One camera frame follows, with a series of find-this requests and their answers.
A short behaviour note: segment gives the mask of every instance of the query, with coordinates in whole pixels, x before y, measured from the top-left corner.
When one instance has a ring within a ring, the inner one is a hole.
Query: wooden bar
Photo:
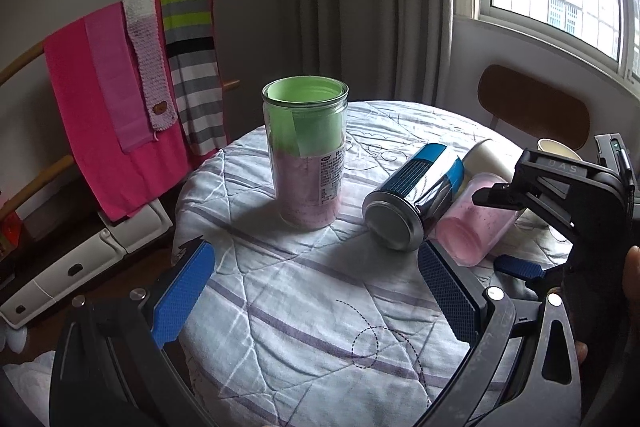
[[[20,71],[30,62],[33,62],[36,58],[40,57],[44,53],[44,47],[42,42],[33,45],[26,50],[22,55],[16,58],[11,64],[9,64],[4,70],[0,71],[0,86],[8,81],[15,73]]]
[[[222,91],[229,91],[236,89],[240,85],[240,80],[229,80],[227,82],[223,82]],[[76,164],[76,160],[70,154],[63,156],[55,162],[53,165],[50,165],[44,171],[41,171],[30,183],[26,185],[22,190],[18,191],[18,193],[9,199],[3,206],[0,208],[0,221],[2,221],[6,216],[11,214],[14,210],[17,210],[23,203],[26,203],[29,198],[31,198],[36,192],[41,190],[46,185],[49,185],[54,179],[56,179],[62,172],[66,171],[72,165]]]

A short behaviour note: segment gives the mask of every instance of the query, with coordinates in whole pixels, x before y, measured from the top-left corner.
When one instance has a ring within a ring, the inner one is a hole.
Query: blue gripper pad
[[[475,344],[479,333],[478,311],[428,241],[418,248],[418,269],[456,338]]]
[[[511,255],[499,255],[496,257],[494,260],[494,270],[524,281],[545,276],[545,271],[540,264],[524,261],[524,259],[518,259]]]
[[[154,308],[151,336],[158,347],[178,338],[215,266],[213,247],[203,241]]]

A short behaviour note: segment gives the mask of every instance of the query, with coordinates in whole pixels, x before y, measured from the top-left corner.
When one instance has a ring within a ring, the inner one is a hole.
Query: round table
[[[378,245],[367,231],[364,197],[427,142],[462,157],[492,138],[513,162],[522,150],[467,118],[406,102],[348,108],[342,204],[314,232],[284,223],[264,127],[194,172],[177,205],[174,252],[202,235],[216,270],[180,341],[196,397],[225,426],[411,426],[465,356],[417,269],[415,252]],[[548,267],[570,243],[521,220],[472,270],[500,285],[495,255]],[[513,351],[481,406],[490,408]]]

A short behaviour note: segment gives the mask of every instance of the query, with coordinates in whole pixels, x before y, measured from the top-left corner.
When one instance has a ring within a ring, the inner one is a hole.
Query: glass jar
[[[281,78],[262,90],[278,210],[294,227],[320,229],[338,215],[348,92],[324,76]]]

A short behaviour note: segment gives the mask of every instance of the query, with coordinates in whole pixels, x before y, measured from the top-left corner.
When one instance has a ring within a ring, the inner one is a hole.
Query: blue and black can
[[[367,195],[364,221],[386,247],[415,250],[451,205],[464,174],[451,148],[428,143]]]

